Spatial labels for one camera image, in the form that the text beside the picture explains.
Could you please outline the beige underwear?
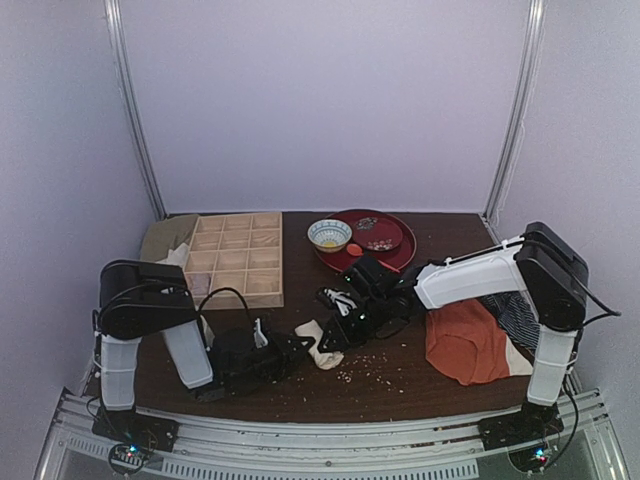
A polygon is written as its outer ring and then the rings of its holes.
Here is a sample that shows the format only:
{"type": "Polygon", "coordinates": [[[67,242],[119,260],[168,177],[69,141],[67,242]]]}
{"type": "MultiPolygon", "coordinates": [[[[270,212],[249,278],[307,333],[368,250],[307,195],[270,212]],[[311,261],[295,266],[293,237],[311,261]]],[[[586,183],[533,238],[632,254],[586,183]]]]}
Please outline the beige underwear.
{"type": "Polygon", "coordinates": [[[294,332],[299,337],[312,337],[314,344],[308,350],[315,365],[321,370],[331,370],[340,365],[344,359],[344,353],[339,351],[322,353],[318,350],[320,341],[324,335],[324,330],[314,319],[297,326],[294,332]]]}

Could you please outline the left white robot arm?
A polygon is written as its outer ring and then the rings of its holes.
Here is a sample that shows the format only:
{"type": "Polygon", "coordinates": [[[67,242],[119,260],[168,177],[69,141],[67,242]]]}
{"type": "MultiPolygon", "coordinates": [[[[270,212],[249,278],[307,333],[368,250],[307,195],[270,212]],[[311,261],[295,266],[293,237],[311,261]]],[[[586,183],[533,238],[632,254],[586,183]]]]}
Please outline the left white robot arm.
{"type": "Polygon", "coordinates": [[[134,411],[138,348],[150,335],[162,336],[182,384],[199,402],[279,382],[315,343],[310,336],[270,329],[260,318],[206,340],[202,310],[178,266],[115,260],[103,267],[93,328],[105,410],[134,411]]]}

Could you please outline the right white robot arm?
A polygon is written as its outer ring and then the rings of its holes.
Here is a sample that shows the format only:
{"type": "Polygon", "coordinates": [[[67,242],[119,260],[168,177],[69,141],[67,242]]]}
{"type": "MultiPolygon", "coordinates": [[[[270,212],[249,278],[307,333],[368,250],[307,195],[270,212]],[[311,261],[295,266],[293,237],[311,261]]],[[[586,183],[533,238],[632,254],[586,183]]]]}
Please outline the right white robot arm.
{"type": "Polygon", "coordinates": [[[547,225],[492,248],[396,273],[365,255],[343,272],[322,353],[344,352],[392,320],[426,315],[425,358],[464,386],[529,379],[526,401],[556,403],[585,323],[588,267],[547,225]]]}

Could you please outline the orange underwear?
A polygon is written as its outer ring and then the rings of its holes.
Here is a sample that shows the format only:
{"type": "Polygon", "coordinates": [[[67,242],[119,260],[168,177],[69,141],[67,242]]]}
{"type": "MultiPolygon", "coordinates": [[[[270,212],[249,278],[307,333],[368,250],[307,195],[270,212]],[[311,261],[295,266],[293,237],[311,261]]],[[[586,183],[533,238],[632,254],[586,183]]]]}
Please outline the orange underwear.
{"type": "Polygon", "coordinates": [[[425,346],[426,360],[463,386],[533,373],[531,363],[476,299],[428,312],[425,346]]]}

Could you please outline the striped dark underwear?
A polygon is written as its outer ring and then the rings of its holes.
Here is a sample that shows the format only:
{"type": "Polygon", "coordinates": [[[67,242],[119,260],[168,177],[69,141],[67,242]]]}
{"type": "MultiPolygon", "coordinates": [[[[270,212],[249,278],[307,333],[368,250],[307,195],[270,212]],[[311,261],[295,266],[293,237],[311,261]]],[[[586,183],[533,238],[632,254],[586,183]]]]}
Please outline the striped dark underwear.
{"type": "Polygon", "coordinates": [[[495,318],[509,339],[534,353],[540,336],[540,324],[531,306],[517,291],[482,296],[479,302],[495,318]]]}

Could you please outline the round red tray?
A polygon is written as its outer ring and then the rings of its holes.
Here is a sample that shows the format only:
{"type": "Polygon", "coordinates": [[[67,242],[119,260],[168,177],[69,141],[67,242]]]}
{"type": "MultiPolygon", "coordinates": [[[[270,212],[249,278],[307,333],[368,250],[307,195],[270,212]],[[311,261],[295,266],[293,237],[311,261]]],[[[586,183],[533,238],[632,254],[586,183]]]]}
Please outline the round red tray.
{"type": "Polygon", "coordinates": [[[417,241],[409,226],[394,215],[369,209],[344,210],[312,223],[307,229],[318,258],[341,272],[363,254],[392,269],[409,265],[417,241]]]}

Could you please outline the red floral small plate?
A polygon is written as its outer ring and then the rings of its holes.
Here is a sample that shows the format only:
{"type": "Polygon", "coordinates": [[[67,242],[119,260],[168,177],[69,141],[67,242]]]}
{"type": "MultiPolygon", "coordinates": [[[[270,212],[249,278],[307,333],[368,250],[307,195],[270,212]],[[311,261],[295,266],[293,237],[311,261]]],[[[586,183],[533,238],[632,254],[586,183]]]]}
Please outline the red floral small plate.
{"type": "Polygon", "coordinates": [[[386,217],[373,215],[361,217],[356,219],[351,227],[355,243],[368,251],[391,251],[403,240],[402,229],[386,217]]]}

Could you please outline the blue patterned bowl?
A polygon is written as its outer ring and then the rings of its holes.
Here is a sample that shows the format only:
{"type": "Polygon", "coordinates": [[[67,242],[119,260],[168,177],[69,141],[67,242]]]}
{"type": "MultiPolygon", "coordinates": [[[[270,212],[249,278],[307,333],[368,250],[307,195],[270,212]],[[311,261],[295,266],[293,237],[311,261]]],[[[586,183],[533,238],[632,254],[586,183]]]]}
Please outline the blue patterned bowl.
{"type": "Polygon", "coordinates": [[[351,227],[337,219],[322,219],[307,230],[307,238],[314,248],[323,253],[342,250],[352,238],[351,227]]]}

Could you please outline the wooden compartment tray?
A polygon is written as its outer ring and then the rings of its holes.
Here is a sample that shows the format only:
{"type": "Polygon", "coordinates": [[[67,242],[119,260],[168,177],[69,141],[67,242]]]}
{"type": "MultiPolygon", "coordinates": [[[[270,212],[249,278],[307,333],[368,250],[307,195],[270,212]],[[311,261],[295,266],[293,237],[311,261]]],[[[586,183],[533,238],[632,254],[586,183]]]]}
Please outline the wooden compartment tray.
{"type": "Polygon", "coordinates": [[[199,217],[183,268],[196,304],[206,310],[284,306],[282,214],[199,217]]]}

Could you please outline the olive cloth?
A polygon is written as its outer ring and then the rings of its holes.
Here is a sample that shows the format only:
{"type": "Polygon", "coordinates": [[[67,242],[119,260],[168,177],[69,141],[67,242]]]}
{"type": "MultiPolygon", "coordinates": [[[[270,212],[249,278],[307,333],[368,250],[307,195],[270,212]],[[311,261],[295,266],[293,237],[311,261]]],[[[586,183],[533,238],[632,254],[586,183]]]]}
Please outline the olive cloth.
{"type": "Polygon", "coordinates": [[[157,262],[166,259],[170,250],[176,250],[182,244],[189,245],[198,219],[197,214],[187,214],[150,225],[142,241],[139,259],[157,262]]]}

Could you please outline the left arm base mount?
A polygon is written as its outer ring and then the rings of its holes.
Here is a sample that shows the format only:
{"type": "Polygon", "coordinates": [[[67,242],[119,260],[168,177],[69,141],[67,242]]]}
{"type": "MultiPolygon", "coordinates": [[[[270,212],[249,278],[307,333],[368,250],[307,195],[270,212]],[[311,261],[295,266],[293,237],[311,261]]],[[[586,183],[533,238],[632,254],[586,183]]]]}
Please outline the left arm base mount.
{"type": "Polygon", "coordinates": [[[179,424],[170,419],[137,413],[135,409],[111,411],[100,406],[94,418],[92,433],[118,443],[146,450],[172,452],[179,424]]]}

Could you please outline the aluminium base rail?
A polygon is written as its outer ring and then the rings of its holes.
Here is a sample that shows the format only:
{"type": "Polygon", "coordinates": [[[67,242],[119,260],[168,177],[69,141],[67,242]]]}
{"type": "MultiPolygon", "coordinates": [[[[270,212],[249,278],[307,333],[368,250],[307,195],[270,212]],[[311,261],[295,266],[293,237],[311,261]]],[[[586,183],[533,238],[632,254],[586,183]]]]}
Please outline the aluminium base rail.
{"type": "Polygon", "coordinates": [[[613,425],[596,390],[563,398],[566,427],[551,432],[560,459],[520,472],[512,447],[485,449],[490,413],[428,420],[295,424],[224,420],[148,410],[178,425],[171,452],[131,463],[137,479],[628,479],[613,425]]]}

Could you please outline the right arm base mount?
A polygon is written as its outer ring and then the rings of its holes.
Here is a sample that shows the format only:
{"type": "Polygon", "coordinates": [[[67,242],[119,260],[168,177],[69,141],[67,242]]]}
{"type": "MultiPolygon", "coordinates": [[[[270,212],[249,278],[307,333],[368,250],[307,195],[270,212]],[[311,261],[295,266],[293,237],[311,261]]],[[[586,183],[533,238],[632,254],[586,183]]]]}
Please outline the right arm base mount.
{"type": "Polygon", "coordinates": [[[547,433],[561,433],[564,424],[556,404],[540,406],[525,401],[518,411],[478,422],[485,451],[542,441],[547,433]]]}

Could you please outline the right aluminium frame post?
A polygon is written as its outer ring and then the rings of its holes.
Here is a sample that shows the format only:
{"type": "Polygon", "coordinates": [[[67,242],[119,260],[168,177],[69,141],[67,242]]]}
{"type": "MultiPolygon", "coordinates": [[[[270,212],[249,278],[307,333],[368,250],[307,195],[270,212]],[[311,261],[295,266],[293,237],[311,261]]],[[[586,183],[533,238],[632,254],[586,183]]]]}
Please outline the right aluminium frame post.
{"type": "Polygon", "coordinates": [[[484,220],[491,227],[497,227],[499,224],[499,215],[506,204],[524,141],[524,121],[539,66],[546,4],[547,2],[543,0],[529,2],[527,25],[511,112],[498,166],[483,213],[484,220]]]}

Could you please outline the left aluminium frame post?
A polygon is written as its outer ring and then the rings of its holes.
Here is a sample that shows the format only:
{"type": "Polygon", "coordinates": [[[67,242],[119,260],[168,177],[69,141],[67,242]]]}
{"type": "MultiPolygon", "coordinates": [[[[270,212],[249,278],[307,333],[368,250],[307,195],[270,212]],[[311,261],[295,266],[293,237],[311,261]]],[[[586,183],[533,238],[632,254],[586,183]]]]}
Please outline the left aluminium frame post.
{"type": "Polygon", "coordinates": [[[149,147],[144,134],[141,113],[136,99],[122,20],[121,2],[117,0],[105,0],[103,4],[113,52],[116,77],[124,103],[134,154],[154,216],[157,220],[164,220],[167,217],[167,211],[152,165],[149,147]]]}

